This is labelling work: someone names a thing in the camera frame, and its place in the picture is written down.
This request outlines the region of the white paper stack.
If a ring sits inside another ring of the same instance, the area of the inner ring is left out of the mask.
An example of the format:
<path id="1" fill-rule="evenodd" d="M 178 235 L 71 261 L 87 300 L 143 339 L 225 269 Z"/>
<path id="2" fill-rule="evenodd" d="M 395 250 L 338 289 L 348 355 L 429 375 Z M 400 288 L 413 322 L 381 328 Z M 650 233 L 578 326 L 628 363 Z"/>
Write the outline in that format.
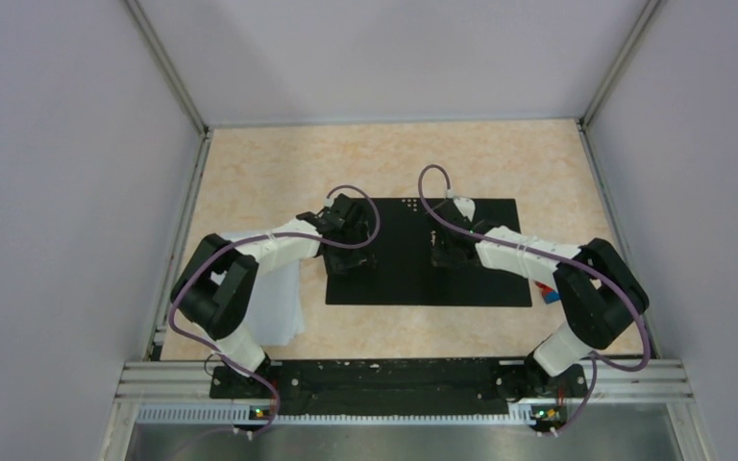
<path id="1" fill-rule="evenodd" d="M 275 234 L 222 233 L 219 246 L 235 248 L 210 269 L 216 310 L 208 336 L 220 340 L 237 328 L 250 331 L 261 346 L 286 346 L 303 331 L 299 257 Z"/>

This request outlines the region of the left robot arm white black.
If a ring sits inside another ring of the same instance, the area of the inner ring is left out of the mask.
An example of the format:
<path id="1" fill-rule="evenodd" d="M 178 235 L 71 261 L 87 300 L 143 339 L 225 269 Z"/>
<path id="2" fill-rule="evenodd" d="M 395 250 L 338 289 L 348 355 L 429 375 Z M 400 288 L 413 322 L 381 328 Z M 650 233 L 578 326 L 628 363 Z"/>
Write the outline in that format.
<path id="1" fill-rule="evenodd" d="M 234 370 L 234 386 L 257 397 L 270 381 L 270 358 L 245 325 L 258 277 L 316 257 L 336 275 L 367 267 L 374 262 L 368 247 L 380 230 L 371 198 L 351 198 L 336 188 L 321 210 L 272 230 L 236 241 L 208 234 L 173 285 L 168 325 L 218 354 Z"/>

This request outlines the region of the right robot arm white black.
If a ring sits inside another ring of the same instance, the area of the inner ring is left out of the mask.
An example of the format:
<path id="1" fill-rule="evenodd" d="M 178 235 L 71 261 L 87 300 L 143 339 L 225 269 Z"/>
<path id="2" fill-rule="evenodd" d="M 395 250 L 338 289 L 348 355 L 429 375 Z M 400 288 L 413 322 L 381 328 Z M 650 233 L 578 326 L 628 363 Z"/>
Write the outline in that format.
<path id="1" fill-rule="evenodd" d="M 643 347 L 631 369 L 647 367 L 652 350 L 642 315 L 649 298 L 609 242 L 553 243 L 506 226 L 472 223 L 475 209 L 472 200 L 461 197 L 425 207 L 437 226 L 438 263 L 468 262 L 533 280 L 551 288 L 562 305 L 564 322 L 526 359 L 525 382 L 532 393 L 551 395 L 572 365 L 586 356 L 602 359 L 601 352 L 630 326 L 637 326 Z"/>

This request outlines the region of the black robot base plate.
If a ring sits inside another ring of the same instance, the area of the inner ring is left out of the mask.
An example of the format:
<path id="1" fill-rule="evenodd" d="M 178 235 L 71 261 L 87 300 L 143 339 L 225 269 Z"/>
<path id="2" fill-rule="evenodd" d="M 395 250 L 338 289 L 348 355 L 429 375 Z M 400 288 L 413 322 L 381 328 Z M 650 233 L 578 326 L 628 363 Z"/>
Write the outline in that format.
<path id="1" fill-rule="evenodd" d="M 529 399 L 582 398 L 587 390 L 579 365 L 547 377 L 496 357 L 285 360 L 259 374 L 263 382 L 218 366 L 209 395 L 278 395 L 282 416 L 477 416 L 503 415 Z"/>

